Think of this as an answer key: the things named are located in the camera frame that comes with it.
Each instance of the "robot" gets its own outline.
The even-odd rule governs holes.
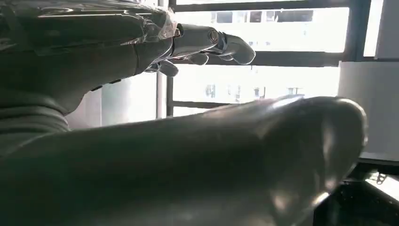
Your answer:
[[[296,225],[366,144],[339,97],[288,96],[70,131],[106,83],[175,76],[171,59],[249,64],[242,39],[127,0],[0,1],[0,218],[32,226]]]

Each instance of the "building window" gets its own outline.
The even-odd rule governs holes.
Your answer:
[[[216,22],[218,24],[233,23],[233,12],[217,12]]]
[[[262,21],[262,11],[252,11],[249,21],[251,23],[260,23]]]

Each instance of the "white wall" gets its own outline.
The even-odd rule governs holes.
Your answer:
[[[399,161],[399,63],[344,62],[338,95],[366,111],[369,141],[362,158]]]

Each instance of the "glass pane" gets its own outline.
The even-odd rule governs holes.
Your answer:
[[[337,67],[177,65],[173,99],[245,103],[288,94],[336,96]]]
[[[180,23],[236,35],[256,51],[343,52],[348,8],[176,13]]]
[[[236,3],[236,2],[266,2],[266,1],[287,1],[287,0],[177,0],[177,5],[191,4],[214,4],[214,3]]]
[[[364,56],[374,57],[377,47],[378,33],[380,31],[381,13],[383,11],[384,0],[371,0],[370,14],[366,33],[366,43],[364,45]]]
[[[186,116],[190,114],[198,114],[208,111],[209,109],[194,108],[194,107],[174,107],[173,117]]]
[[[142,73],[101,90],[103,126],[155,119],[156,73]]]

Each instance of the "robotic hand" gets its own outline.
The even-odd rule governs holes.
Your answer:
[[[154,60],[146,72],[159,70],[173,77],[177,75],[178,69],[170,59],[187,59],[195,65],[204,65],[209,59],[208,54],[226,61],[235,60],[240,65],[247,65],[255,58],[255,52],[241,38],[218,32],[211,27],[178,24],[172,42],[172,48]],[[146,49],[140,46],[136,50],[143,52],[141,55],[146,53]]]
[[[73,112],[106,83],[161,71],[170,59],[207,62],[207,54],[249,64],[242,39],[211,27],[177,24],[168,11],[125,1],[1,1],[0,107],[43,105]]]

